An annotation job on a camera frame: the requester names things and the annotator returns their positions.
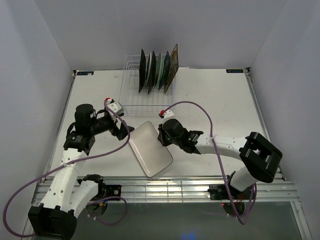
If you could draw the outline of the white rectangular plate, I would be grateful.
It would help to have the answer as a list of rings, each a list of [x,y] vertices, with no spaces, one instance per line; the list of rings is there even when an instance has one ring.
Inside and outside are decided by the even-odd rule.
[[[158,141],[158,132],[147,121],[130,133],[129,144],[145,175],[154,177],[173,163],[173,156]]]

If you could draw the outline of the teal square plate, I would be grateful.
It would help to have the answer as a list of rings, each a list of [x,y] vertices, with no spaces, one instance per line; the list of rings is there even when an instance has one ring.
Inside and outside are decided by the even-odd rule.
[[[161,76],[159,79],[158,90],[160,90],[165,83],[165,76],[169,68],[169,63],[170,63],[170,54],[167,51],[163,60],[163,66],[162,66]]]

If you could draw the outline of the mint green round flower plate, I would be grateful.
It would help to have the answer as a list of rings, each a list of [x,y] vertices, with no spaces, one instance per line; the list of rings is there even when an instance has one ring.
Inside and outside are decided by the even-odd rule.
[[[159,86],[159,81],[160,81],[160,75],[162,74],[163,71],[163,54],[160,52],[157,57],[157,62],[156,62],[156,72],[155,72],[155,83],[154,86],[158,87]]]

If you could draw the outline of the black floral plate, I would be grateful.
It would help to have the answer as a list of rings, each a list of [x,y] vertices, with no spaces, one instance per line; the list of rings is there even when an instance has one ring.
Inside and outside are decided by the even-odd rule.
[[[141,49],[140,62],[139,62],[139,88],[140,93],[145,86],[146,80],[146,55],[143,49]]]
[[[151,93],[154,84],[155,84],[155,78],[156,78],[156,65],[157,65],[157,58],[156,58],[156,54],[153,51],[152,52],[152,69],[151,69],[151,84],[148,88],[148,94]]]

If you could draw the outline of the cream square flower plate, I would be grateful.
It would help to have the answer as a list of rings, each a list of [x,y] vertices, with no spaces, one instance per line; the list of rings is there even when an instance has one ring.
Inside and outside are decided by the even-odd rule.
[[[179,69],[178,44],[176,44],[170,55],[170,68],[167,79],[164,84],[164,92],[166,93]]]

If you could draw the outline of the round white green-rimmed plate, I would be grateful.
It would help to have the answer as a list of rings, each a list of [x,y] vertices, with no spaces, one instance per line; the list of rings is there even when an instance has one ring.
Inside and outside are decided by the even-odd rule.
[[[150,52],[148,57],[148,64],[146,68],[146,80],[145,80],[145,87],[149,88],[151,85],[152,80],[152,56],[153,54]]]

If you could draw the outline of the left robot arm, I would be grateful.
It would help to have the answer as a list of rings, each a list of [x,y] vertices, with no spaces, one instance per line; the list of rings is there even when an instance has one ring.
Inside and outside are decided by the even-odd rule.
[[[35,235],[59,240],[72,238],[77,227],[77,218],[89,206],[103,215],[108,201],[121,201],[120,193],[113,193],[98,174],[88,174],[79,179],[85,158],[95,143],[96,135],[110,132],[118,140],[129,139],[133,127],[124,121],[122,105],[106,98],[104,108],[96,111],[91,104],[78,105],[74,122],[67,129],[59,170],[38,206],[32,206],[28,219]]]

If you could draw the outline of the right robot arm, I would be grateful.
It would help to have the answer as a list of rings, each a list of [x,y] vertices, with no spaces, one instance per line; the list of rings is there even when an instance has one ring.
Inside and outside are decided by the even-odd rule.
[[[188,154],[214,154],[234,158],[244,167],[227,180],[226,194],[237,199],[256,182],[272,183],[283,153],[259,132],[246,137],[211,137],[202,131],[187,130],[177,119],[158,126],[158,141],[162,146],[176,145]]]

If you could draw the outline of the dark label sticker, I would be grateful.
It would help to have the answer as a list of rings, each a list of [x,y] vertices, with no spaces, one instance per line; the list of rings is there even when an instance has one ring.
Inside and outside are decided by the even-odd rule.
[[[92,76],[94,71],[78,71],[76,73],[77,76]]]
[[[240,73],[244,73],[243,69],[226,69],[226,72],[228,74],[240,74]]]

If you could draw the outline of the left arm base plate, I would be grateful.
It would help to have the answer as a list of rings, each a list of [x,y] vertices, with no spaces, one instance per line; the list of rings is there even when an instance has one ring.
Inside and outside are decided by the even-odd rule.
[[[120,184],[106,184],[103,189],[103,198],[120,197],[122,194],[122,186]]]

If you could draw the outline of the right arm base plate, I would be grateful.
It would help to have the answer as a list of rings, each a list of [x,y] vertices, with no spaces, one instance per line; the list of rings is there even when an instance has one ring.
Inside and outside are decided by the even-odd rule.
[[[224,184],[210,184],[207,191],[211,200],[228,200],[226,186]],[[252,192],[251,187],[247,187],[244,191],[239,191],[229,186],[229,191],[233,200],[249,200]]]

